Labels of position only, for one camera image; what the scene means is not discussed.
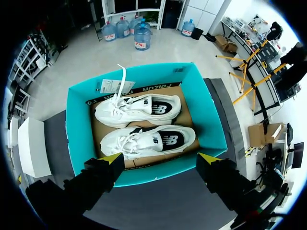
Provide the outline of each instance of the yellow stand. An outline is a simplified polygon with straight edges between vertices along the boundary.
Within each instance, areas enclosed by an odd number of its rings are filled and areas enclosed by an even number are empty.
[[[283,67],[285,67],[286,64],[281,64],[279,67],[277,67],[276,69],[273,70],[273,73],[276,74],[278,71],[280,71]],[[256,87],[259,86],[260,84],[264,83],[266,80],[268,80],[270,77],[272,76],[272,74],[269,74],[268,76],[266,76],[264,79],[262,79],[261,81],[257,82],[255,85],[252,85],[249,81],[245,80],[246,83],[250,84],[251,87],[246,90],[244,92],[244,94],[242,96],[240,96],[239,98],[237,98],[234,102],[232,102],[232,104],[237,103],[238,101],[240,101],[243,97],[245,97],[246,95],[248,95],[252,90],[254,91],[254,100],[253,100],[253,111],[255,110],[255,105],[256,105]]]
[[[243,72],[243,77],[236,75],[234,73],[229,73],[231,75],[233,75],[234,77],[242,80],[242,84],[241,84],[241,89],[240,89],[240,93],[243,92],[243,95],[240,96],[238,99],[236,99],[232,104],[237,103],[238,101],[240,101],[243,97],[245,97],[246,95],[248,95],[252,90],[254,90],[254,96],[253,96],[253,109],[252,111],[255,111],[255,106],[256,106],[256,87],[259,86],[260,84],[262,84],[263,82],[265,82],[266,80],[268,80],[272,75],[269,74],[268,76],[266,76],[264,79],[262,79],[261,81],[259,81],[258,83],[256,83],[255,85],[253,85],[250,81],[246,80],[246,71],[247,71],[247,67],[249,64],[249,61],[260,51],[260,49],[262,47],[265,46],[265,44],[268,42],[268,40],[265,40],[258,49],[255,50],[255,52],[249,56],[248,59],[244,60],[244,59],[238,59],[238,58],[234,58],[234,57],[226,57],[226,56],[219,56],[217,55],[217,58],[225,58],[225,59],[230,59],[230,60],[235,60],[235,61],[241,61],[242,64],[240,66],[238,66],[239,69],[242,69]],[[280,71],[286,64],[282,64],[280,65],[278,68],[276,68],[273,72],[274,74],[276,74],[278,71]],[[251,87],[244,92],[244,84],[247,83],[249,84]]]

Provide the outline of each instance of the water jug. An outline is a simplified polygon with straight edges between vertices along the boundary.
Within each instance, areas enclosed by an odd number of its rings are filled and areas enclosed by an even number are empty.
[[[138,16],[135,16],[134,19],[131,20],[130,22],[130,33],[133,35],[134,34],[134,28],[135,26],[142,21],[142,18],[139,18]]]
[[[134,46],[137,50],[147,50],[150,47],[150,29],[146,28],[144,23],[141,23],[140,28],[134,31]]]
[[[118,38],[128,37],[130,34],[129,22],[124,20],[123,17],[121,17],[120,21],[116,23],[116,29]]]
[[[101,32],[107,42],[111,42],[116,39],[116,27],[110,24],[110,22],[107,22],[106,25],[101,28]]]
[[[194,28],[195,28],[195,25],[193,23],[193,20],[190,19],[189,22],[185,22],[183,24],[181,34],[185,37],[191,37]]]

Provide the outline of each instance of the white sneaker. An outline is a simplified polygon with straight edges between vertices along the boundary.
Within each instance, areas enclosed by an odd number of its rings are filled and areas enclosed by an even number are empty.
[[[125,160],[182,152],[196,138],[192,128],[158,126],[128,127],[107,134],[100,142],[106,156],[122,152]]]
[[[181,111],[180,98],[176,95],[146,94],[131,98],[121,97],[121,91],[126,79],[123,68],[122,84],[118,94],[101,102],[95,111],[95,117],[101,123],[124,128],[132,121],[149,121],[154,125],[170,125]]]

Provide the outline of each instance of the white shelf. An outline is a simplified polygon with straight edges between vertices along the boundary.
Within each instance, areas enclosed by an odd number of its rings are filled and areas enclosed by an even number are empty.
[[[157,23],[157,22],[148,22],[148,24],[149,24],[150,26],[158,26],[158,23]]]
[[[138,9],[138,0],[135,2],[135,9],[133,11],[126,11],[126,12],[120,12],[120,13],[109,13],[109,12],[115,12],[115,5],[114,5],[114,0],[108,0],[107,2],[105,0],[102,0],[102,11],[105,15],[104,20],[105,24],[108,21],[112,21],[113,16],[121,16],[124,14],[129,14],[129,13],[138,13],[138,12],[158,12],[159,17],[157,22],[152,22],[150,23],[151,26],[156,26],[157,30],[161,29],[161,22],[162,22],[162,16],[164,12],[164,7],[165,7],[165,1],[166,0],[161,0],[161,4],[159,8],[145,8],[145,9]]]
[[[121,13],[111,13],[108,14],[107,17],[112,17],[112,16],[117,16],[117,15],[122,15],[122,14],[126,14],[126,13],[137,13],[137,12],[152,12],[152,11],[156,11],[159,12],[160,9],[155,9],[155,8],[147,8],[147,9],[138,9],[135,11],[125,11],[125,12],[121,12]]]

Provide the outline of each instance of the wall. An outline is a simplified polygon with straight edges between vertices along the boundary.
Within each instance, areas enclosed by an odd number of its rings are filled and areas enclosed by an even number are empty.
[[[224,17],[242,18],[252,2],[253,0],[231,0]]]
[[[218,24],[220,23],[220,21],[223,19],[223,16],[225,14],[225,12],[227,11],[229,5],[231,4],[231,1],[232,0],[225,0],[219,10],[219,12],[217,13],[216,17],[215,17],[215,20],[213,21],[211,27],[210,27],[210,30],[209,30],[209,33],[211,35],[214,34],[214,31],[216,29],[216,27],[218,26]]]

